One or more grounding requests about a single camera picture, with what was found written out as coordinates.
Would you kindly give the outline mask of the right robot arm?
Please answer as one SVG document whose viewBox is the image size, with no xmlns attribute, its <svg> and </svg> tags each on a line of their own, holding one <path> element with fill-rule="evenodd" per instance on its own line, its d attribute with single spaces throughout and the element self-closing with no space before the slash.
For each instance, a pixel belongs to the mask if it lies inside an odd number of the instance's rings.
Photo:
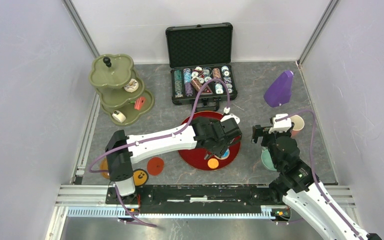
<svg viewBox="0 0 384 240">
<path fill-rule="evenodd" d="M 252 141 L 261 138 L 279 176 L 269 184 L 269 199 L 296 211 L 324 240 L 379 240 L 354 222 L 328 193 L 311 166 L 300 159 L 291 133 L 255 125 Z"/>
</svg>

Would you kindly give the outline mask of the white chocolate donut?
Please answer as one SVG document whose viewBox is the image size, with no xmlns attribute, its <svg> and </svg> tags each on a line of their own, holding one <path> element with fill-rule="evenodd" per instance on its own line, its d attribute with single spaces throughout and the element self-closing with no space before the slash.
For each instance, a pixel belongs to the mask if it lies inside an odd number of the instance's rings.
<svg viewBox="0 0 384 240">
<path fill-rule="evenodd" d="M 140 86 L 139 82 L 136 79 L 131 78 L 129 83 L 125 85 L 123 88 L 128 93 L 134 93 L 139 89 L 139 86 Z"/>
</svg>

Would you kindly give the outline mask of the white roll cake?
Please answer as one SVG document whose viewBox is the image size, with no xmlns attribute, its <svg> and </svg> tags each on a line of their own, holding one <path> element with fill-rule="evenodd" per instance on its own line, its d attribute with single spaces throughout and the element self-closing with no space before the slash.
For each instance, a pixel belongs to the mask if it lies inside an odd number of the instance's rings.
<svg viewBox="0 0 384 240">
<path fill-rule="evenodd" d="M 126 120 L 126 116 L 119 110 L 115 110 L 111 116 L 118 123 L 123 123 Z"/>
</svg>

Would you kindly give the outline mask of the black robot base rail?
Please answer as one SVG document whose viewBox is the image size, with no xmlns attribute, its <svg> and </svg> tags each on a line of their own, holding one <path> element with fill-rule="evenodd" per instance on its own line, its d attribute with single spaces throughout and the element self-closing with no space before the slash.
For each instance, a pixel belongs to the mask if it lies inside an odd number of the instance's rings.
<svg viewBox="0 0 384 240">
<path fill-rule="evenodd" d="M 257 184 L 143 185 L 117 197 L 114 187 L 65 187 L 57 202 L 68 204 L 69 217 L 141 219 L 263 219 L 286 222 L 291 209 Z"/>
</svg>

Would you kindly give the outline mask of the pink triangular cake slice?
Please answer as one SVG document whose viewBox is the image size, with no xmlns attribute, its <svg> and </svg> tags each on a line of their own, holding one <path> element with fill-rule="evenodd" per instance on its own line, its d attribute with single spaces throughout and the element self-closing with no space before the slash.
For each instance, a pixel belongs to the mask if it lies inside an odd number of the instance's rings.
<svg viewBox="0 0 384 240">
<path fill-rule="evenodd" d="M 147 99 L 144 96 L 137 98 L 134 102 L 134 109 L 137 111 L 140 111 L 143 108 L 146 101 Z"/>
</svg>

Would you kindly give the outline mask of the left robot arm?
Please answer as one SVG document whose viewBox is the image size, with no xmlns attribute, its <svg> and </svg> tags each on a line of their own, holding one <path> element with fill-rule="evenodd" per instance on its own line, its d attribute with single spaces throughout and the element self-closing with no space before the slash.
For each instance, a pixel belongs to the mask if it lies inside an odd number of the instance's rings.
<svg viewBox="0 0 384 240">
<path fill-rule="evenodd" d="M 204 159 L 221 158 L 242 135 L 240 118 L 234 114 L 220 120 L 207 117 L 190 118 L 172 129 L 145 135 L 125 135 L 117 131 L 107 145 L 105 157 L 109 179 L 114 182 L 118 197 L 125 204 L 137 198 L 133 165 L 155 155 L 180 150 L 204 149 Z"/>
</svg>

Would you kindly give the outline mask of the blue donut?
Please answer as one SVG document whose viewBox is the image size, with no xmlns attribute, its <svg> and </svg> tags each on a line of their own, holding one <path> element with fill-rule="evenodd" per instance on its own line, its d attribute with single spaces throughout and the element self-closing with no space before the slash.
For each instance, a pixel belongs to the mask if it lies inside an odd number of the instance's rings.
<svg viewBox="0 0 384 240">
<path fill-rule="evenodd" d="M 229 156 L 230 156 L 230 150 L 227 149 L 227 150 L 224 152 L 224 154 L 223 154 L 222 156 L 218 157 L 218 159 L 220 159 L 220 160 L 225 160 L 225 159 L 227 159 Z"/>
</svg>

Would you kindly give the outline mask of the green three-tier dessert stand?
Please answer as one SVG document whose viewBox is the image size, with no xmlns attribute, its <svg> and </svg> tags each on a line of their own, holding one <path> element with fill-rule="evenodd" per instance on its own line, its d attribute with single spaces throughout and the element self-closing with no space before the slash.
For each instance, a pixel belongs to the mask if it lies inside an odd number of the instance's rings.
<svg viewBox="0 0 384 240">
<path fill-rule="evenodd" d="M 103 54 L 94 59 L 89 72 L 89 82 L 99 96 L 100 106 L 110 120 L 117 126 L 130 126 L 155 105 L 153 94 L 146 89 L 144 81 L 135 69 L 133 59 L 127 54 Z M 124 86 L 131 79 L 139 82 L 135 92 L 126 92 Z M 134 109 L 135 100 L 145 97 L 146 103 L 141 110 Z M 123 123 L 112 117 L 114 111 L 126 116 Z"/>
</svg>

